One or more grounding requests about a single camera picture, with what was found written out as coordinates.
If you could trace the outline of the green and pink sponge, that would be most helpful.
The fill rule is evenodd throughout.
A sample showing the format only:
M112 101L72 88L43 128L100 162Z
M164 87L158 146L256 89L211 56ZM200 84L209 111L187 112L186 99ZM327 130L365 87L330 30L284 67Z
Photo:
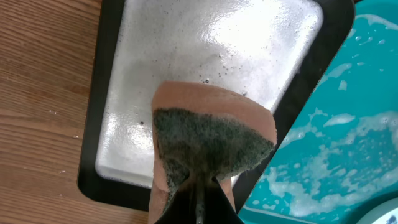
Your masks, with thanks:
M190 176L197 178L196 223L205 217L205 187L215 177L235 209L232 177L258 166L274 150L272 113L217 86L166 81L152 99L154 180L149 223L156 223Z

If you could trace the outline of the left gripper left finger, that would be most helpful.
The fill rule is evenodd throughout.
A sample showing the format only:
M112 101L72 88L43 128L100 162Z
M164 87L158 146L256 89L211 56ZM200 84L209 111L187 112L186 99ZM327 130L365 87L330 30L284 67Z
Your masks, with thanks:
M188 177L155 224L196 224L197 178Z

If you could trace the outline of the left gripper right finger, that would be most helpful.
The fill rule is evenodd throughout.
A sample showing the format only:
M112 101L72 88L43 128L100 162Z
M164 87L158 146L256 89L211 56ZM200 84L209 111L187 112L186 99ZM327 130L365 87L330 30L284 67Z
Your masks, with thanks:
M204 224L244 224L215 177L205 187Z

